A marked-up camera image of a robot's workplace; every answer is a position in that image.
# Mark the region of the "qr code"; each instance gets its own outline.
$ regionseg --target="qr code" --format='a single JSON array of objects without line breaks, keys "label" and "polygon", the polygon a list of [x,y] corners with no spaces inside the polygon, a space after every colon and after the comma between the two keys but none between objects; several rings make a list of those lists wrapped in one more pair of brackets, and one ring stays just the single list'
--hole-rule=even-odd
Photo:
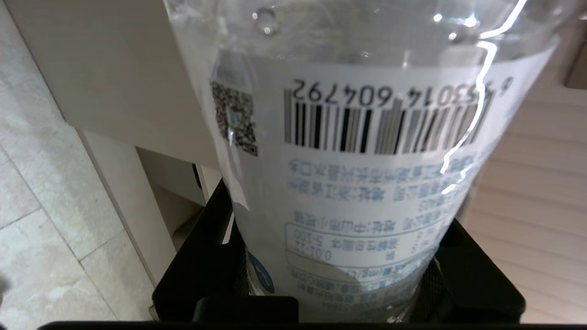
[{"label": "qr code", "polygon": [[257,156],[252,96],[219,83],[212,82],[210,85],[220,134],[244,152]]}]

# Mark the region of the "barcode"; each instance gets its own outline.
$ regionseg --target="barcode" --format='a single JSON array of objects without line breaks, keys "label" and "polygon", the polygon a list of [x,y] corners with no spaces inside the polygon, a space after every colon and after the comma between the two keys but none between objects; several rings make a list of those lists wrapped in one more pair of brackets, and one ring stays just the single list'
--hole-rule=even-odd
[{"label": "barcode", "polygon": [[[493,91],[485,94],[478,124],[463,146],[477,139],[494,95]],[[476,103],[406,109],[401,99],[395,99],[389,109],[344,107],[296,100],[291,90],[285,90],[284,141],[312,149],[363,154],[447,150],[464,137],[476,112]]]}]

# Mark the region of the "bottle label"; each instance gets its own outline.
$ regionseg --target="bottle label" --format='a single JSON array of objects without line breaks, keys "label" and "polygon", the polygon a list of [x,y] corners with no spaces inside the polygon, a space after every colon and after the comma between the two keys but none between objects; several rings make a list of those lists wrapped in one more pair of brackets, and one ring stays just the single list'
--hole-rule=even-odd
[{"label": "bottle label", "polygon": [[220,54],[212,133],[260,288],[314,321],[393,315],[413,296],[554,46],[501,63],[483,48],[473,68]]}]

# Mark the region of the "plastic water bottle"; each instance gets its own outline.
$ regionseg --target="plastic water bottle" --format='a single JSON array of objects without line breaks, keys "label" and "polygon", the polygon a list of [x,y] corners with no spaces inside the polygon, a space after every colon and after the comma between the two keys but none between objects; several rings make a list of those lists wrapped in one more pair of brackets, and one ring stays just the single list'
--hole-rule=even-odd
[{"label": "plastic water bottle", "polygon": [[301,321],[401,321],[572,1],[166,0],[248,250]]}]

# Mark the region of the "white tile floor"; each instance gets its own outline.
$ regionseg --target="white tile floor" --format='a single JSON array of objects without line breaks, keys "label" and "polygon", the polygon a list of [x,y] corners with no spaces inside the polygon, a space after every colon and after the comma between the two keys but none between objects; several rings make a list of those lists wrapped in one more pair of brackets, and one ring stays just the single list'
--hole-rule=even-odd
[{"label": "white tile floor", "polygon": [[0,281],[10,330],[150,318],[153,286],[2,1]]}]

